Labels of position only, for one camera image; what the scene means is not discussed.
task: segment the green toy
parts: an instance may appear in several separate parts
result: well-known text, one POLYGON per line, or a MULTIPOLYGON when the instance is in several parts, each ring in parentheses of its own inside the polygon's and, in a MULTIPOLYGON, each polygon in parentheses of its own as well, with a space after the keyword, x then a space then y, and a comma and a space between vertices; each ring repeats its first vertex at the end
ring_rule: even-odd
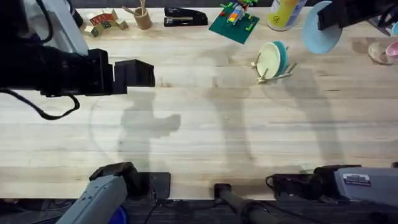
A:
POLYGON ((244 44, 260 20, 258 17, 246 13, 249 6, 254 3, 257 3, 257 0, 238 0, 235 3, 230 2, 228 5, 220 4, 224 9, 209 30, 244 44))

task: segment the pink cup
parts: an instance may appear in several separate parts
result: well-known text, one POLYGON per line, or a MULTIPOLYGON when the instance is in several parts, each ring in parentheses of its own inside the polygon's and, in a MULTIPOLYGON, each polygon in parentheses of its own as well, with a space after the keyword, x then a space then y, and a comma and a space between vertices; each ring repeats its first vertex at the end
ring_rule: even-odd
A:
POLYGON ((388 48, 386 49, 386 55, 398 59, 398 41, 395 41, 392 43, 388 48))

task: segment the spray can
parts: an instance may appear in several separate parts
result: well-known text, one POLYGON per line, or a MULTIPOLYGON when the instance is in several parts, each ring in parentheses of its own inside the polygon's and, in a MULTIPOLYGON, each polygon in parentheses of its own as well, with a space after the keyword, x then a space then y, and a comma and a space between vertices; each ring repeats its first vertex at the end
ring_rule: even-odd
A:
POLYGON ((274 0, 267 25, 276 31, 285 31, 294 26, 307 0, 274 0))

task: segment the green lego baseplate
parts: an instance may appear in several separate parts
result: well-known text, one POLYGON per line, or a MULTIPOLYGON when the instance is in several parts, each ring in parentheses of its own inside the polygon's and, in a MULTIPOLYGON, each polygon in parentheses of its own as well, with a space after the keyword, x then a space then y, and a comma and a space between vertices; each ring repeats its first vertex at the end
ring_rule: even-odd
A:
POLYGON ((218 16, 210 26, 209 30, 244 44, 260 19, 256 16, 251 16, 251 19, 249 19, 249 14, 246 13, 240 21, 235 25, 231 25, 227 24, 227 18, 229 14, 233 12, 233 8, 226 7, 222 12, 224 12, 225 15, 218 16), (247 31, 246 28, 252 23, 253 26, 249 31, 247 31))

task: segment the light blue plate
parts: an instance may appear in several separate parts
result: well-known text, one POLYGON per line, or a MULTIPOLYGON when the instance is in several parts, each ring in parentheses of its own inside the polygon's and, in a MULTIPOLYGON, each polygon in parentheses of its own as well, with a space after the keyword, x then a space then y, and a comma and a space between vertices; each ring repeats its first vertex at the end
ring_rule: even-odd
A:
POLYGON ((274 41, 274 44, 278 47, 280 52, 280 64, 278 72, 276 73, 275 77, 279 75, 283 75, 285 72, 287 62, 289 61, 289 56, 287 55, 286 47, 281 41, 274 41))
POLYGON ((318 12, 329 4, 331 4, 331 1, 322 1, 316 4, 305 19, 303 30, 304 45, 315 54, 324 54, 333 49, 343 31, 343 29, 338 27, 338 24, 323 31, 318 29, 318 12))

